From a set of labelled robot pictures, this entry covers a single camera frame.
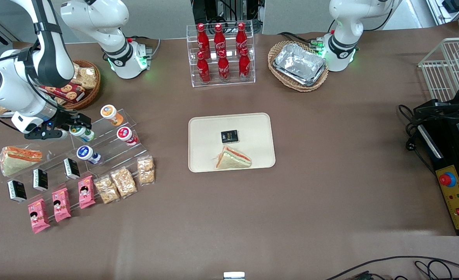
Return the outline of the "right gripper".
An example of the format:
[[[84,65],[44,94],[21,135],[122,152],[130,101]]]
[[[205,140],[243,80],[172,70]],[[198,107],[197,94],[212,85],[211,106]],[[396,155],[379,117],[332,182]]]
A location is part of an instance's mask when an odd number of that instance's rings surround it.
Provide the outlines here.
[[[26,140],[62,140],[67,138],[69,126],[92,126],[91,118],[74,110],[57,110],[50,119],[27,117],[15,112],[11,117],[15,128]]]

